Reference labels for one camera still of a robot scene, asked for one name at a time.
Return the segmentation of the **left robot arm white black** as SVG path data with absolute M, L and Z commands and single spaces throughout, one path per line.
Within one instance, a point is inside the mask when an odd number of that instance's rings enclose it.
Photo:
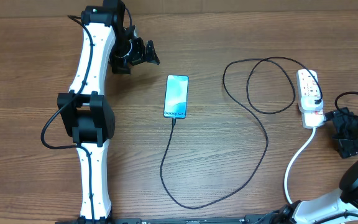
M 113 222 L 107 157 L 115 116 L 105 95 L 107 71 L 129 74 L 140 63 L 160 63 L 154 43 L 144 42 L 134 24 L 124 26 L 129 14 L 123 1 L 104 1 L 70 17 L 83 29 L 83 45 L 69 91 L 58 94 L 57 115 L 80 159 L 82 203 L 75 223 Z

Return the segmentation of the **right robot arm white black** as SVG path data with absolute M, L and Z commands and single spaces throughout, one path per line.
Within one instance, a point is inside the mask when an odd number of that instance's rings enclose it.
M 332 136 L 345 159 L 358 154 L 358 114 L 337 108 L 325 114 L 336 129 Z M 339 187 L 310 201 L 296 201 L 272 211 L 259 223 L 345 223 L 358 221 L 358 160 L 345 172 Z

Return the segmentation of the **Samsung Galaxy smartphone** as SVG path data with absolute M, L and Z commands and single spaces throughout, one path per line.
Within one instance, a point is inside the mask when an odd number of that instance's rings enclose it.
M 163 116 L 185 119 L 188 101 L 189 78 L 186 75 L 169 75 L 166 82 Z

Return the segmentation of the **white power strip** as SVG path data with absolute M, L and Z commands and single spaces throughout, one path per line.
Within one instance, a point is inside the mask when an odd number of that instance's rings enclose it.
M 321 97 L 317 79 L 317 73 L 313 70 L 301 69 L 296 73 L 298 108 L 301 112 L 303 127 L 306 129 L 317 128 L 324 124 L 324 102 L 315 103 Z

